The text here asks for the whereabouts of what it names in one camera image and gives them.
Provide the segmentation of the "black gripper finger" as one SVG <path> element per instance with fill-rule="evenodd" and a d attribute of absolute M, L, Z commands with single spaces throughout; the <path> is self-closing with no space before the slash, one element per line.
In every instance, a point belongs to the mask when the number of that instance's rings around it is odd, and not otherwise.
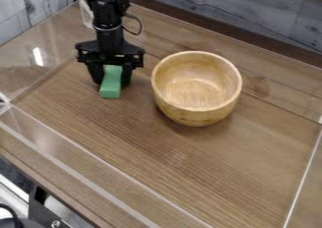
<path fill-rule="evenodd" d="M 130 84 L 133 68 L 129 64 L 121 66 L 120 86 L 125 88 Z"/>
<path fill-rule="evenodd" d="M 101 62 L 88 62 L 86 69 L 93 82 L 100 85 L 104 77 L 104 65 Z"/>

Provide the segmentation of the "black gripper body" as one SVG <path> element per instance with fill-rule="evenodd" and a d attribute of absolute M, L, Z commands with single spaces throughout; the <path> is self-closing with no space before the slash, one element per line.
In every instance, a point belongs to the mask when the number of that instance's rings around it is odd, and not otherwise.
<path fill-rule="evenodd" d="M 144 50 L 130 44 L 122 35 L 122 26 L 93 25 L 96 38 L 74 45 L 77 61 L 89 70 L 102 69 L 104 65 L 129 65 L 132 69 L 143 67 Z"/>

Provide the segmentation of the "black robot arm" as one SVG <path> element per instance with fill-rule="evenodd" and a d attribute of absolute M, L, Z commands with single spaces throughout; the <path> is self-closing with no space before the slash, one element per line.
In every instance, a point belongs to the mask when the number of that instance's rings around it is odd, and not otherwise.
<path fill-rule="evenodd" d="M 143 67 L 144 49 L 124 39 L 124 32 L 140 34 L 141 22 L 126 13 L 129 0 L 85 0 L 93 13 L 92 27 L 96 38 L 74 45 L 77 61 L 86 66 L 93 82 L 102 82 L 102 66 L 121 68 L 120 86 L 130 83 L 132 71 Z"/>

